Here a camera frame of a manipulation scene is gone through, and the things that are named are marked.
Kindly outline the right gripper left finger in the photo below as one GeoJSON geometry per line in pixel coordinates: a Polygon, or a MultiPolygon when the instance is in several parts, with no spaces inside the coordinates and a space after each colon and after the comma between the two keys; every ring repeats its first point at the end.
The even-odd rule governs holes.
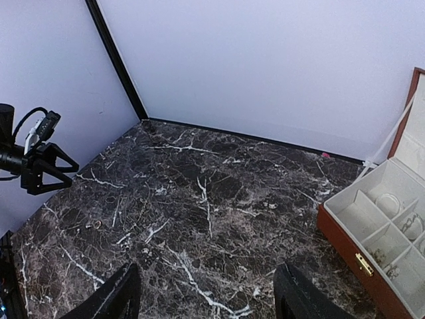
{"type": "Polygon", "coordinates": [[[64,318],[137,318],[141,278],[135,263],[126,263],[64,318]]]}

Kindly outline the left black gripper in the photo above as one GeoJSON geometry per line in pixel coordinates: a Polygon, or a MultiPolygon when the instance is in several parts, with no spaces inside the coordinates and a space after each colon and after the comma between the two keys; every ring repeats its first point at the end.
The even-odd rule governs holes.
{"type": "Polygon", "coordinates": [[[21,187],[30,195],[40,195],[51,191],[69,188],[72,179],[66,173],[76,173],[79,164],[68,156],[59,146],[47,143],[38,151],[29,152],[23,156],[21,166],[21,187]],[[68,166],[57,166],[57,159],[67,163],[68,166]],[[45,184],[44,174],[58,180],[56,183],[45,184]]]}

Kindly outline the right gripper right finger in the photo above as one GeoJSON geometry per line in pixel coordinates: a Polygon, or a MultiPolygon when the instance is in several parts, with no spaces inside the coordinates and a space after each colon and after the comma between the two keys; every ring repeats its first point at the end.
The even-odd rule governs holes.
{"type": "Polygon", "coordinates": [[[273,277],[276,317],[352,318],[334,304],[303,273],[290,263],[276,267],[273,277]]]}

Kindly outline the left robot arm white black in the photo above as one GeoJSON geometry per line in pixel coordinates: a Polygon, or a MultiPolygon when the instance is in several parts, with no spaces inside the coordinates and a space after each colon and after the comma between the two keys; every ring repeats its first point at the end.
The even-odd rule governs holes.
{"type": "Polygon", "coordinates": [[[1,181],[20,179],[21,188],[31,195],[69,188],[72,179],[67,175],[78,172],[79,165],[58,145],[48,142],[61,119],[60,114],[37,107],[25,114],[15,128],[14,114],[12,105],[1,105],[1,169],[10,173],[1,181]],[[42,112],[44,117],[29,130],[25,145],[16,144],[19,130],[36,112],[42,112]]]}

